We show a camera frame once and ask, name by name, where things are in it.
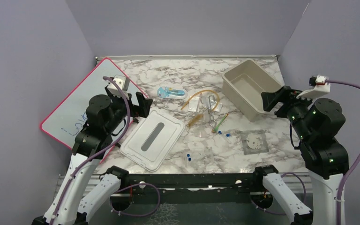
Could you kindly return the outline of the beige plastic bin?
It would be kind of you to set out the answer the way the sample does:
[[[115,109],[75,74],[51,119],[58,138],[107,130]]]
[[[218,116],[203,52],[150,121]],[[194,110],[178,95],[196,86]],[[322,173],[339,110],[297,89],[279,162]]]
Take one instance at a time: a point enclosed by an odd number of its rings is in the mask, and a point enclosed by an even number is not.
[[[254,122],[266,112],[262,92],[275,92],[284,86],[282,75],[276,78],[252,59],[242,61],[222,74],[222,93]]]

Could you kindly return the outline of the tan rubber tubing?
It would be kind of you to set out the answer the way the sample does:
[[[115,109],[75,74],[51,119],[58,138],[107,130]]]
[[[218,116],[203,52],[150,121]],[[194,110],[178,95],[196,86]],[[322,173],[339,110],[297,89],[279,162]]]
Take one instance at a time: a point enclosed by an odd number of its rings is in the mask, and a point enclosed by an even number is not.
[[[200,97],[200,95],[203,95],[206,98],[208,98],[209,95],[213,95],[217,101],[216,105],[218,105],[218,103],[221,100],[217,92],[215,92],[213,90],[202,90],[202,91],[199,91],[199,92],[196,92],[195,94],[193,94],[180,109],[181,110],[185,110],[186,108],[188,109],[188,103],[189,103],[190,99],[193,97]]]

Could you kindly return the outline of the green stirring stick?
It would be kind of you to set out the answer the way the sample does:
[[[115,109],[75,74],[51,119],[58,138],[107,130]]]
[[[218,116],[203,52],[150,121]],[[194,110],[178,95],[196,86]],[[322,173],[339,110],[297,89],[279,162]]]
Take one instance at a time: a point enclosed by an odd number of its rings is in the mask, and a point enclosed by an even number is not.
[[[212,129],[213,133],[217,133],[221,124],[224,122],[224,120],[228,117],[228,113],[220,120],[220,122]]]

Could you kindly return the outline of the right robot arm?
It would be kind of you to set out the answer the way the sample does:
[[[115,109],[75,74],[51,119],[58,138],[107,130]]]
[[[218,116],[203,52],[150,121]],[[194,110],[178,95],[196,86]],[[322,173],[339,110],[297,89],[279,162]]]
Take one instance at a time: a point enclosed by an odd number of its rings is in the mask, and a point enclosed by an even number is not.
[[[310,90],[294,90],[283,86],[276,92],[261,93],[263,109],[275,112],[290,121],[299,137],[299,150],[308,169],[313,188],[313,208],[300,201],[285,184],[277,169],[257,167],[252,186],[268,190],[277,200],[292,225],[334,225],[337,210],[343,206],[339,186],[349,169],[348,153],[335,136],[345,123],[339,103],[325,98],[329,85],[317,85]]]

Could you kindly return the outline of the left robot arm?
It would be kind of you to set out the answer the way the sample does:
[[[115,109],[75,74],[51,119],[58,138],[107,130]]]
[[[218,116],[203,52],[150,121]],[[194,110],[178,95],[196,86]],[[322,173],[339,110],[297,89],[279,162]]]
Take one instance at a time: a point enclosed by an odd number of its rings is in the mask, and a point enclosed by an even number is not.
[[[112,133],[123,121],[123,132],[127,132],[131,117],[147,118],[153,100],[137,92],[138,104],[134,105],[130,94],[117,97],[99,94],[89,100],[86,109],[87,120],[75,137],[70,165],[58,194],[48,211],[32,221],[34,225],[87,225],[95,211],[104,202],[93,193],[91,202],[83,200],[88,182],[102,161],[107,150],[116,145]]]

